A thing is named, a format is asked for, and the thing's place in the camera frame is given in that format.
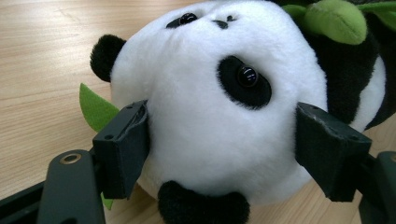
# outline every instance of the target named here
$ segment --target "green felt leaf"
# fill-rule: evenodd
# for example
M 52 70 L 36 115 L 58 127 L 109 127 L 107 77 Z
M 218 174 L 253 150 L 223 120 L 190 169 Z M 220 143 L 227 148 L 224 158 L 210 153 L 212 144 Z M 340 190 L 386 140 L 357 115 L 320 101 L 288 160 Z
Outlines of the green felt leaf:
M 306 13 L 306 7 L 297 5 L 286 5 L 282 7 L 292 18 L 296 19 L 302 17 Z
M 396 11 L 375 12 L 375 15 L 393 32 L 396 32 Z
M 119 113 L 118 108 L 83 83 L 79 86 L 79 105 L 85 120 L 96 132 L 100 132 Z
M 103 193 L 100 194 L 100 197 L 102 198 L 102 203 L 105 205 L 105 208 L 108 210 L 111 210 L 111 207 L 113 206 L 114 199 L 106 199 Z
M 344 44 L 359 45 L 367 36 L 362 12 L 343 0 L 322 0 L 308 6 L 302 26 Z
M 362 5 L 357 5 L 357 7 L 362 12 L 390 12 L 396 11 L 396 1 L 366 3 Z

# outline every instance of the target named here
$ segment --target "panda nose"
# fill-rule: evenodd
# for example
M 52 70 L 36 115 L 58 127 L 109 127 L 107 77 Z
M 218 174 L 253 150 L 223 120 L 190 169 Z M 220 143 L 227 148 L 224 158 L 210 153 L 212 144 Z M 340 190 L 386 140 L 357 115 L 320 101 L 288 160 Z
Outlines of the panda nose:
M 225 30 L 228 28 L 228 23 L 225 21 L 213 21 L 215 24 L 218 25 L 218 27 L 222 30 Z

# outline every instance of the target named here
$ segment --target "black plastic eye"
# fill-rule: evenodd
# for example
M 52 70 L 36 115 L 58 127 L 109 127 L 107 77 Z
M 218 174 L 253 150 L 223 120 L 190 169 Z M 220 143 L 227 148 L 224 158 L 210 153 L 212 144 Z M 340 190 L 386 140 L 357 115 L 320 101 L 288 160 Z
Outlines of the black plastic eye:
M 259 74 L 252 68 L 243 64 L 236 74 L 238 82 L 241 86 L 246 88 L 254 87 L 259 80 Z
M 198 20 L 198 18 L 197 18 L 197 16 L 195 16 L 195 14 L 186 13 L 180 17 L 180 19 L 178 20 L 178 23 L 180 25 L 184 25 L 184 24 L 190 23 L 192 21 L 196 21 L 196 20 Z

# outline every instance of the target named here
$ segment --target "wooden table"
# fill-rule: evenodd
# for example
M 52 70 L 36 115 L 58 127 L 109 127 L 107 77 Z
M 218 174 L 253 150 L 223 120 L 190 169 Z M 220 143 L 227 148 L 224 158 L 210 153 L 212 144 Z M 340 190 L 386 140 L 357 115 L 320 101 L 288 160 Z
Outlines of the wooden table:
M 109 84 L 89 66 L 103 34 L 128 38 L 163 13 L 193 1 L 0 2 L 0 199 L 43 181 L 50 160 L 90 149 L 95 132 L 79 109 L 86 83 L 109 99 Z M 376 155 L 396 148 L 396 117 L 367 132 Z M 252 207 L 250 223 L 360 223 L 354 203 L 330 203 L 311 182 L 290 200 Z M 108 223 L 162 223 L 155 200 L 136 187 L 106 211 Z

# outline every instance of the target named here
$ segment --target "black fur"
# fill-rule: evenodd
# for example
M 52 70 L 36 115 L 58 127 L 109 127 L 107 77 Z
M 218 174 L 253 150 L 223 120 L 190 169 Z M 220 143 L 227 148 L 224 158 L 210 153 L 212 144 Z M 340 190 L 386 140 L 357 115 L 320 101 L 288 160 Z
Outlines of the black fur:
M 167 224 L 243 224 L 250 205 L 240 193 L 210 197 L 184 189 L 175 181 L 164 183 L 158 192 L 158 208 Z
M 213 22 L 222 30 L 228 29 L 228 23 L 225 21 L 213 21 Z
M 125 42 L 115 35 L 103 35 L 93 47 L 91 69 L 103 81 L 111 81 L 111 69 Z
M 166 29 L 176 29 L 180 26 L 180 18 L 174 19 L 166 25 Z
M 396 112 L 396 33 L 385 27 L 375 15 L 367 15 L 370 30 L 380 44 L 379 53 L 384 60 L 387 70 L 385 97 L 375 118 L 367 125 L 367 129 L 374 127 Z
M 229 56 L 219 62 L 219 83 L 232 101 L 245 105 L 249 109 L 260 109 L 270 102 L 271 85 L 262 75 L 259 75 L 259 80 L 253 87 L 246 88 L 240 85 L 237 73 L 243 64 L 234 56 Z
M 358 46 L 340 44 L 326 36 L 305 34 L 326 73 L 329 113 L 344 123 L 356 116 L 361 91 L 367 86 L 378 57 L 372 35 Z

